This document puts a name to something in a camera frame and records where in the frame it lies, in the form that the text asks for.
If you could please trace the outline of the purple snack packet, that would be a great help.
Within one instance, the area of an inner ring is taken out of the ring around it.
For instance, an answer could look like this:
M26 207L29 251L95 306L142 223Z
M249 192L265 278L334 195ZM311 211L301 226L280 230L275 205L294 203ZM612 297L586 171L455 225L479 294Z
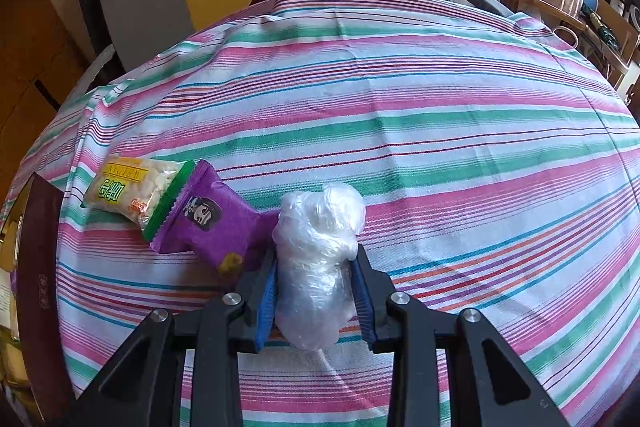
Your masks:
M179 190L170 191L174 199L157 206L160 215L145 230L152 251L192 251L221 280L257 270L271 243L277 210L256 210L206 160L198 161L189 176L179 180Z

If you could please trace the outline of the green yellow snack packet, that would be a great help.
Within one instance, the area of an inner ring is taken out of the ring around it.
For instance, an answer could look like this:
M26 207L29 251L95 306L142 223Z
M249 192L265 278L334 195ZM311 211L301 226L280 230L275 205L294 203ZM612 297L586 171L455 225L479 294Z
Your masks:
M151 243L196 164L108 155L82 200L84 207L119 213Z

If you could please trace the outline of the white plastic bag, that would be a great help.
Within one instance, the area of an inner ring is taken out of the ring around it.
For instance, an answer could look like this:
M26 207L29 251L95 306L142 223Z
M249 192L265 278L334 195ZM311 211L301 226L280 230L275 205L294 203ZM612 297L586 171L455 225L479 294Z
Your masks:
M365 223L366 204L346 183L282 196L272 232L278 262L274 321L293 347L333 346L355 315L350 262Z

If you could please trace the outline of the gold cardboard storage box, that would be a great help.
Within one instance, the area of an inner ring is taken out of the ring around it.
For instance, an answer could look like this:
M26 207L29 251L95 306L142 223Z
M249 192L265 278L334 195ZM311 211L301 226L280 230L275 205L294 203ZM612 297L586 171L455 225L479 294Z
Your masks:
M62 198L33 173L1 225L1 367L40 426L58 425L75 402L56 304Z

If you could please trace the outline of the striped pink green tablecloth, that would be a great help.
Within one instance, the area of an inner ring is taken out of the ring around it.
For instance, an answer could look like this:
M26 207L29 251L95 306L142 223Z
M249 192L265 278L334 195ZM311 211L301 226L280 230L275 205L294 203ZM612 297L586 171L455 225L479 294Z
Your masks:
M82 392L156 307L213 295L82 207L107 156L209 161L258 210L345 182L375 268L428 307L483 312L570 425L611 417L639 376L639 127L585 57L524 14L438 0L273 0L62 108L32 174L63 194L53 308Z

